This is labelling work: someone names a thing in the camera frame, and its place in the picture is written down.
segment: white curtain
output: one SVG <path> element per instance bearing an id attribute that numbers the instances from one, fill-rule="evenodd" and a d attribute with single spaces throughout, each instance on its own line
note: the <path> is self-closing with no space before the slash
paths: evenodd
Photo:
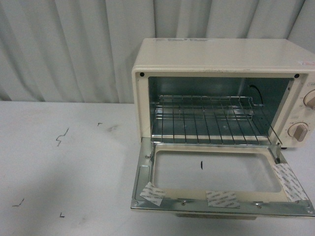
<path id="1" fill-rule="evenodd" d="M 315 53 L 315 0 L 0 0 L 0 99 L 132 103 L 146 37 L 287 38 Z"/>

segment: oven cavity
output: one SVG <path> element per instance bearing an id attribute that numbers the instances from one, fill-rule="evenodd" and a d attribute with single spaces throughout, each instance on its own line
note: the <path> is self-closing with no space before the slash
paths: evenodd
<path id="1" fill-rule="evenodd" d="M 272 122 L 289 78 L 150 77 L 157 143 L 281 144 Z"/>

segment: timer knob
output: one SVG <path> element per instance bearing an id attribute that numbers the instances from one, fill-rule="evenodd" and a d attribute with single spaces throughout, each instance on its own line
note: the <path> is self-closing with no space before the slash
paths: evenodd
<path id="1" fill-rule="evenodd" d="M 294 137 L 297 141 L 301 142 L 307 134 L 307 129 L 307 124 L 300 122 L 292 125 L 287 132 L 291 137 Z"/>
<path id="2" fill-rule="evenodd" d="M 315 90 L 310 91 L 304 97 L 304 104 L 305 104 L 305 106 L 311 108 L 312 110 L 315 110 Z"/>

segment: tape strip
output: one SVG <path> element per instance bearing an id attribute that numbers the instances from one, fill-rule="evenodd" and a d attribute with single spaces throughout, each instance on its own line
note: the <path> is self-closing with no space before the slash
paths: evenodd
<path id="1" fill-rule="evenodd" d="M 235 192 L 206 191 L 209 207 L 240 208 Z"/>
<path id="2" fill-rule="evenodd" d="M 315 61 L 311 60 L 299 60 L 298 62 L 300 65 L 315 65 Z"/>
<path id="3" fill-rule="evenodd" d="M 288 164 L 276 164 L 273 166 L 273 169 L 290 202 L 308 200 L 302 186 Z"/>
<path id="4" fill-rule="evenodd" d="M 164 192 L 163 190 L 159 188 L 155 188 L 151 182 L 149 182 L 140 193 L 141 197 L 157 205 L 158 207 L 159 205 L 161 205 L 161 202 L 163 198 L 165 197 L 165 195 L 166 195 L 166 192 Z"/>

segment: wire rack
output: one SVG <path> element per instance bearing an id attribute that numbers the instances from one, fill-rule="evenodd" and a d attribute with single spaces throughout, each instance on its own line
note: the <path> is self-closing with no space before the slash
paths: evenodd
<path id="1" fill-rule="evenodd" d="M 281 143 L 251 97 L 161 95 L 152 104 L 151 138 L 159 143 L 261 145 Z"/>

